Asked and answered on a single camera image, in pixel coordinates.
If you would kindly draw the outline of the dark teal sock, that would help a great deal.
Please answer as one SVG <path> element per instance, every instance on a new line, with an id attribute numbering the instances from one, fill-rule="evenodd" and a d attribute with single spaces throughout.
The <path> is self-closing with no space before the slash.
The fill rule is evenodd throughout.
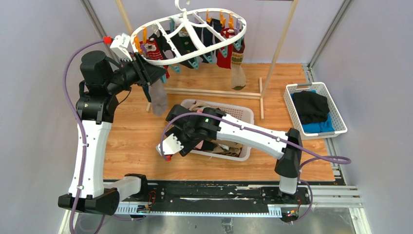
<path id="1" fill-rule="evenodd" d="M 144 92 L 144 94 L 145 94 L 145 97 L 146 97 L 147 101 L 148 101 L 149 103 L 151 103 L 151 97 L 150 97 L 150 94 L 149 94 L 149 86 L 147 86 L 147 85 L 142 86 L 142 90 L 143 90 L 143 92 Z"/>

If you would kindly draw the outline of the grey sock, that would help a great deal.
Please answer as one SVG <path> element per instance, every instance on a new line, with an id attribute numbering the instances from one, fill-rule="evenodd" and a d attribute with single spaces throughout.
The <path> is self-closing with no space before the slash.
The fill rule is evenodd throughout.
<path id="1" fill-rule="evenodd" d="M 156 116 L 161 116 L 168 108 L 168 96 L 161 80 L 149 87 L 149 95 L 152 103 L 152 112 Z"/>

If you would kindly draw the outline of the white round clip hanger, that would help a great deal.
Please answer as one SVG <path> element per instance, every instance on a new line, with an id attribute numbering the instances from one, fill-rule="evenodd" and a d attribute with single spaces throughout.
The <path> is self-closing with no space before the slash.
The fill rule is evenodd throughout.
<path id="1" fill-rule="evenodd" d="M 185 8 L 179 6 L 179 1 L 176 0 L 175 7 L 181 11 L 180 14 L 172 15 L 169 17 L 156 19 L 148 22 L 141 27 L 137 28 L 131 35 L 130 44 L 133 47 L 134 52 L 143 52 L 143 46 L 141 42 L 145 42 L 147 37 L 147 28 L 154 26 L 155 30 L 162 35 L 167 43 L 171 47 L 171 51 L 174 53 L 174 58 L 165 60 L 150 60 L 147 61 L 153 65 L 174 65 L 180 62 L 187 61 L 191 58 L 198 58 L 200 56 L 205 57 L 206 60 L 212 61 L 212 52 L 218 50 L 222 57 L 230 57 L 229 49 L 239 50 L 241 41 L 244 39 L 246 33 L 246 20 L 234 12 L 221 8 L 204 8 L 187 11 Z M 212 26 L 210 26 L 210 13 L 219 13 L 220 23 L 222 26 L 228 26 L 228 30 L 223 33 L 217 32 Z M 198 38 L 194 27 L 201 27 L 208 29 L 219 42 L 211 46 L 206 47 L 201 39 Z M 185 30 L 192 40 L 193 44 L 197 48 L 196 51 L 181 55 L 174 45 L 172 38 L 182 30 Z"/>

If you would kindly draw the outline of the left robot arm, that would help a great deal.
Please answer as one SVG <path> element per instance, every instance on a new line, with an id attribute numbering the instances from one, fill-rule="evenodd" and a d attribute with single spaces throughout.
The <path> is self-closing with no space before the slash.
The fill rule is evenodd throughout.
<path id="1" fill-rule="evenodd" d="M 142 174 L 126 174 L 109 185 L 104 184 L 103 167 L 106 143 L 115 110 L 117 95 L 136 84 L 156 83 L 166 69 L 148 63 L 134 54 L 130 61 L 116 63 L 103 51 L 82 56 L 79 99 L 72 106 L 78 122 L 78 147 L 74 176 L 66 194 L 58 198 L 58 206 L 77 212 L 113 215 L 119 203 L 133 196 L 138 201 L 149 197 L 147 178 Z"/>

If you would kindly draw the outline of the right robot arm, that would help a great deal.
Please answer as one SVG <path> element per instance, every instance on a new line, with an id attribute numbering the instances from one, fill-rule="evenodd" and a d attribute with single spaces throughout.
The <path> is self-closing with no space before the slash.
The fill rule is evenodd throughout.
<path id="1" fill-rule="evenodd" d="M 291 203 L 298 197 L 300 160 L 303 151 L 299 131 L 287 132 L 266 129 L 243 122 L 224 111 L 205 108 L 192 112 L 181 105 L 174 105 L 167 115 L 168 122 L 157 152 L 169 161 L 180 153 L 186 156 L 203 140 L 225 140 L 258 149 L 276 160 L 275 172 L 280 176 L 279 198 Z"/>

